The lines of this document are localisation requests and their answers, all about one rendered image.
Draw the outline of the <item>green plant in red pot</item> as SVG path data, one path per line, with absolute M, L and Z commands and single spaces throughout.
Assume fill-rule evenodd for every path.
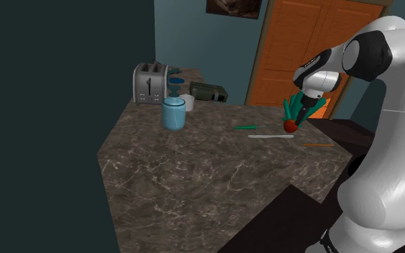
M 303 105 L 301 103 L 301 98 L 303 93 L 300 91 L 296 95 L 292 95 L 287 101 L 285 98 L 283 100 L 283 108 L 285 116 L 282 118 L 283 120 L 283 128 L 288 133 L 295 132 L 300 126 L 301 123 L 308 119 L 312 114 L 318 115 L 318 110 L 326 107 L 326 98 L 321 98 L 317 101 L 314 107 L 310 108 L 304 118 L 301 120 L 300 124 L 296 125 L 297 116 L 299 115 L 300 110 L 302 109 Z

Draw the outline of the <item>orange wooden door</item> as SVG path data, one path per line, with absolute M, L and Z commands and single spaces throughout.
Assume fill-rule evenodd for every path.
M 269 0 L 245 104 L 282 106 L 295 70 L 383 16 L 393 0 Z

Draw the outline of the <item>white knife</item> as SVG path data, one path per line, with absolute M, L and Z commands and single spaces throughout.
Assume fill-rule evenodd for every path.
M 251 134 L 248 135 L 251 139 L 271 139 L 271 138 L 283 138 L 283 139 L 291 139 L 294 138 L 292 134 L 279 134 L 279 135 L 271 135 L 271 134 Z

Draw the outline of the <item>blue glass jar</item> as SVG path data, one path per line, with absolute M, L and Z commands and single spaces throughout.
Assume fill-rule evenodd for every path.
M 186 102 L 179 97 L 167 97 L 162 102 L 162 124 L 165 129 L 178 131 L 183 128 Z

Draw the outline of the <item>silver toaster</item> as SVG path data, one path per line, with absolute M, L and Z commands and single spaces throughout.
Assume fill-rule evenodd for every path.
M 140 63 L 132 75 L 132 98 L 135 104 L 161 105 L 168 96 L 167 65 Z

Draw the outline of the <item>white cup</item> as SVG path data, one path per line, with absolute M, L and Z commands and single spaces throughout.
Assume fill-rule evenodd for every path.
M 185 101 L 186 111 L 192 111 L 194 109 L 195 98 L 190 94 L 182 94 L 179 98 Z

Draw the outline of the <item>dark green box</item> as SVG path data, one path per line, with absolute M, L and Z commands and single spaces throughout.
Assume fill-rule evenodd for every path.
M 217 101 L 225 103 L 228 99 L 228 93 L 222 86 L 207 83 L 191 81 L 189 92 L 195 99 L 202 101 Z

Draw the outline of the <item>dark robot stand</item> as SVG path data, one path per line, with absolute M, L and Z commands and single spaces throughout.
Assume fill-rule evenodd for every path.
M 217 253 L 304 253 L 340 216 L 337 189 L 355 172 L 375 134 L 349 119 L 309 122 L 352 154 L 323 203 L 288 186 Z

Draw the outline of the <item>dark wall picture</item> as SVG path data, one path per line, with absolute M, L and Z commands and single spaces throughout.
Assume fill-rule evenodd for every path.
M 262 0 L 206 0 L 206 13 L 258 19 Z

